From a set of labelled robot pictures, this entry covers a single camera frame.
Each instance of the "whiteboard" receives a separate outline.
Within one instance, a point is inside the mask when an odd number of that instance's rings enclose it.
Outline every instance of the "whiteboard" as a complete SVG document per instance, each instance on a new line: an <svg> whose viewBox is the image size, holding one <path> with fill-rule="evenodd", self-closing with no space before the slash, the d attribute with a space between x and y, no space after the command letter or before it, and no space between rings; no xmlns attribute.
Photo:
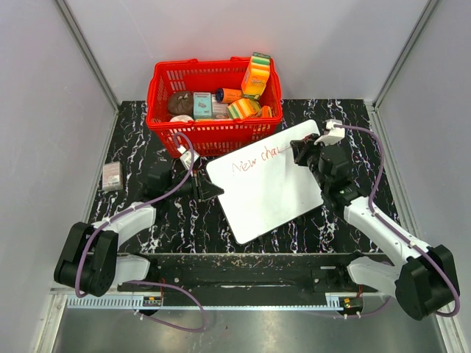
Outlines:
<svg viewBox="0 0 471 353"><path fill-rule="evenodd" d="M314 176L294 164L289 147L314 132L317 124L308 120L208 163L211 182L224 189L218 198L237 243L323 204Z"/></svg>

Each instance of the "teal box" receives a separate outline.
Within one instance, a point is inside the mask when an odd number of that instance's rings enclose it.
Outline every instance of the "teal box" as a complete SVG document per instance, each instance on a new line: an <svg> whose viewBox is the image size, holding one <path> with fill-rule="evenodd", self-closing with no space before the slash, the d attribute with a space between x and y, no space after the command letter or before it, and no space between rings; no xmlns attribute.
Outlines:
<svg viewBox="0 0 471 353"><path fill-rule="evenodd" d="M194 120L213 120L213 106L211 104L211 93L193 93L193 118Z"/></svg>

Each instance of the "orange container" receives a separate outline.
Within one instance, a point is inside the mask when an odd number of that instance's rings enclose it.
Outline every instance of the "orange container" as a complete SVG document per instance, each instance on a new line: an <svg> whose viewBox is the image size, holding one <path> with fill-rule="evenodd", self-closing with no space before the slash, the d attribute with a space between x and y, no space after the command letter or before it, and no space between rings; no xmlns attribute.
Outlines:
<svg viewBox="0 0 471 353"><path fill-rule="evenodd" d="M180 156L173 143L175 132L188 136L201 156L219 156L240 149L273 134L283 118L280 80L275 62L270 60L270 77L259 103L272 108L272 118L248 118L243 121L191 121L170 123L167 101L180 90L215 93L220 87L240 90L249 65L249 57L225 61L174 61L158 63L147 94L146 123L155 132L173 158ZM186 142L179 138L188 148Z"/></svg>

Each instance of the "white ruler strip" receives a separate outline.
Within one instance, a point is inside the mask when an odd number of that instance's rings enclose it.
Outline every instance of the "white ruler strip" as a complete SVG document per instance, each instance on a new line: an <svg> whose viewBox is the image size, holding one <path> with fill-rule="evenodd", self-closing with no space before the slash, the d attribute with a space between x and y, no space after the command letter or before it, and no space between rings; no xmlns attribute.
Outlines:
<svg viewBox="0 0 471 353"><path fill-rule="evenodd" d="M205 310L260 310L260 311L328 311L343 310L340 307L339 297L326 294L326 305L226 305L226 306L203 306ZM142 296L142 295L115 295L77 298L69 295L67 298L67 308L69 309L129 309L129 310L199 310L197 306L160 306L160 295Z"/></svg>

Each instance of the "marble table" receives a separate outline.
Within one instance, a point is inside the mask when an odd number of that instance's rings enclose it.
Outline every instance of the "marble table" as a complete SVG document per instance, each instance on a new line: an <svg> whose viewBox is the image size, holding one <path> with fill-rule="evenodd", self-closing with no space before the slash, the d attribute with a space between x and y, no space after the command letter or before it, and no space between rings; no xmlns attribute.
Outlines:
<svg viewBox="0 0 471 353"><path fill-rule="evenodd" d="M106 163L121 162L125 186L123 190L108 193L97 188L90 216L92 222L113 215L135 201L152 164L159 163L162 170L172 166L172 159L157 135L146 126L146 111L144 101L126 101L119 110ZM283 113L278 131L307 119L314 119L321 126L323 121L331 118L370 128L362 100L289 99L283 101ZM369 136L352 131L347 132L341 145L352 157L355 182L370 191L378 175L378 147ZM201 158L199 167L204 168L207 162L208 158ZM380 184L376 203L398 221L386 175ZM378 248L360 231L325 207L274 229L260 240L241 246L236 243L217 199L196 202L189 196L172 200L162 219L120 248L120 252L141 254L320 254L354 251L375 253Z"/></svg>

